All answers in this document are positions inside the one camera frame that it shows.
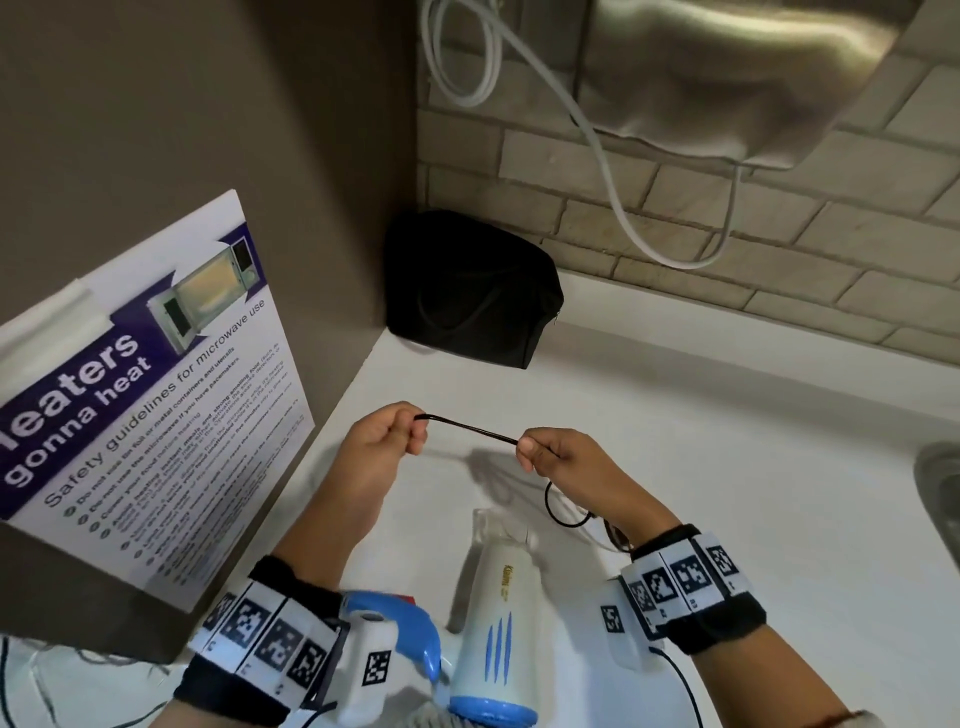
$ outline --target white hair dryer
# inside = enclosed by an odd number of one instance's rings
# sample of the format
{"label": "white hair dryer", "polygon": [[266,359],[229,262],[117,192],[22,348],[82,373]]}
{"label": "white hair dryer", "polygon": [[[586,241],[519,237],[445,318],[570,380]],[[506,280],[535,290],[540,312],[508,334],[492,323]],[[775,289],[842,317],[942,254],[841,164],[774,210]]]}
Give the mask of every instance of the white hair dryer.
{"label": "white hair dryer", "polygon": [[449,702],[441,707],[493,728],[530,728],[539,709],[540,571],[526,544],[510,536],[497,516],[478,515],[485,517],[483,551],[460,635],[393,595],[351,592],[344,611],[396,622],[396,651],[417,663],[435,687],[441,675],[449,680]]}

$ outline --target bracelet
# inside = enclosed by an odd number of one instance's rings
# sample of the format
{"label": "bracelet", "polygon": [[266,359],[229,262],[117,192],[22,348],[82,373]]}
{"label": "bracelet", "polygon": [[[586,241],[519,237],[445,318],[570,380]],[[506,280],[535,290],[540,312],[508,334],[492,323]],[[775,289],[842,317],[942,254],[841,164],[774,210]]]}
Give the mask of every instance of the bracelet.
{"label": "bracelet", "polygon": [[716,536],[680,525],[635,549],[621,584],[648,635],[687,655],[746,637],[767,615]]}
{"label": "bracelet", "polygon": [[338,619],[342,600],[299,581],[275,556],[261,559],[188,643],[196,655],[174,697],[263,726],[279,725],[304,701],[323,704],[349,630]]}

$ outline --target black bag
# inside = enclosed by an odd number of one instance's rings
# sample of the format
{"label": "black bag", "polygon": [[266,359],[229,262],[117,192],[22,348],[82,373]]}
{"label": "black bag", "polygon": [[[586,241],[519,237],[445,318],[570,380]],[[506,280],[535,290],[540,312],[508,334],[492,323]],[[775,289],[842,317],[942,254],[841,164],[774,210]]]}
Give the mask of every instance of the black bag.
{"label": "black bag", "polygon": [[493,364],[526,369],[564,304],[546,251],[457,212],[398,217],[384,265],[390,331]]}

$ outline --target poster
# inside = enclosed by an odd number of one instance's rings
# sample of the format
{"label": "poster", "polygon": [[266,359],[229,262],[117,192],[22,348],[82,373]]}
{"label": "poster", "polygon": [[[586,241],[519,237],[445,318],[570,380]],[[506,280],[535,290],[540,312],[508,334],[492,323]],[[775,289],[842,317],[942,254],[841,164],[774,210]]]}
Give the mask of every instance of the poster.
{"label": "poster", "polygon": [[0,328],[0,518],[185,612],[312,429],[232,191]]}

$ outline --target white cable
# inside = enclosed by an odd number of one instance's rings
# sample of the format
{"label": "white cable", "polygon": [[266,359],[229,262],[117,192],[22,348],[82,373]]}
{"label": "white cable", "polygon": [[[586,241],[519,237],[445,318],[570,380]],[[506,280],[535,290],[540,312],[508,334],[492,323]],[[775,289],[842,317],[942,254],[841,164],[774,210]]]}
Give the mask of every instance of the white cable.
{"label": "white cable", "polygon": [[[441,48],[441,35],[443,34],[444,18],[451,3],[459,3],[473,12],[480,21],[483,30],[483,78],[480,80],[480,84],[470,93],[465,93],[460,90],[456,84],[450,80],[444,71],[444,64],[441,58],[443,51]],[[613,174],[607,162],[607,155],[587,117],[581,111],[580,107],[577,106],[577,102],[573,100],[573,97],[561,83],[557,81],[557,77],[553,75],[553,72],[546,67],[546,64],[500,19],[497,14],[496,0],[487,0],[486,6],[479,2],[479,0],[423,0],[422,6],[420,7],[420,39],[423,43],[423,54],[426,57],[427,67],[430,69],[430,73],[436,81],[437,86],[440,87],[440,91],[442,91],[444,96],[452,103],[459,107],[470,108],[478,106],[486,101],[493,92],[497,77],[500,74],[504,38],[516,48],[516,51],[530,63],[531,67],[540,74],[546,84],[557,94],[557,97],[564,104],[566,110],[569,111],[570,116],[573,117],[574,123],[580,128],[580,131],[583,132],[587,144],[596,156],[597,164],[600,165],[600,174],[603,177],[604,185],[607,187],[607,195],[610,198],[613,214],[631,241],[657,263],[683,271],[705,268],[720,257],[727,247],[727,240],[730,237],[730,230],[733,223],[733,211],[736,208],[736,193],[740,186],[740,166],[738,164],[733,167],[733,180],[730,185],[727,215],[724,218],[723,230],[720,233],[720,242],[717,244],[716,250],[701,260],[674,260],[663,253],[659,253],[654,250],[646,240],[640,237],[639,233],[634,230],[634,226],[631,225],[627,219],[627,213],[624,211],[620,197],[616,193],[616,186],[613,183]]]}

